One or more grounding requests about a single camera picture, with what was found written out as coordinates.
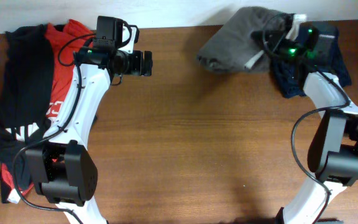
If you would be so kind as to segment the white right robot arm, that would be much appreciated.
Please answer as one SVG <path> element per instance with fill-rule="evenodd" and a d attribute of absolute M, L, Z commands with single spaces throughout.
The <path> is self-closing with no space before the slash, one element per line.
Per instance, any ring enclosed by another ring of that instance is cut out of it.
<path fill-rule="evenodd" d="M 289 36 L 296 28 L 291 20 L 283 30 L 262 29 L 251 37 L 270 58 L 295 64 L 294 79 L 316 107 L 298 118 L 290 137 L 291 152 L 306 180 L 295 198 L 278 211 L 274 222 L 320 223 L 331 201 L 358 181 L 358 106 L 337 76 L 342 60 L 336 28 L 309 25 L 291 40 Z M 319 114 L 321 121 L 308 149 L 307 165 L 303 166 L 296 153 L 295 134 L 312 114 Z"/>

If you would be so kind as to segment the grey shorts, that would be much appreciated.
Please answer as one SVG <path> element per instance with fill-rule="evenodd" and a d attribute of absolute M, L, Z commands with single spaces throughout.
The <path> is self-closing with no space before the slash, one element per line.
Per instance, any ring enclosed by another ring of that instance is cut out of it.
<path fill-rule="evenodd" d="M 214 73 L 267 72 L 270 58 L 251 34 L 284 30 L 291 27 L 292 19 L 291 14 L 265 7 L 242 7 L 200 48 L 196 59 Z"/>

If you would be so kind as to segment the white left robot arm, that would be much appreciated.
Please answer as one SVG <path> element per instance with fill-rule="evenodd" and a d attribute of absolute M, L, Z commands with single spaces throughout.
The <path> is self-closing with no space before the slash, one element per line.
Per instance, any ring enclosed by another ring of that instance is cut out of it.
<path fill-rule="evenodd" d="M 88 137 L 104 94 L 114 78 L 149 77 L 152 53 L 134 50 L 139 28 L 122 19 L 99 16 L 96 32 L 73 54 L 73 78 L 60 112 L 25 155 L 37 194 L 63 212 L 70 223 L 107 223 L 94 193 L 98 169 L 88 152 Z"/>

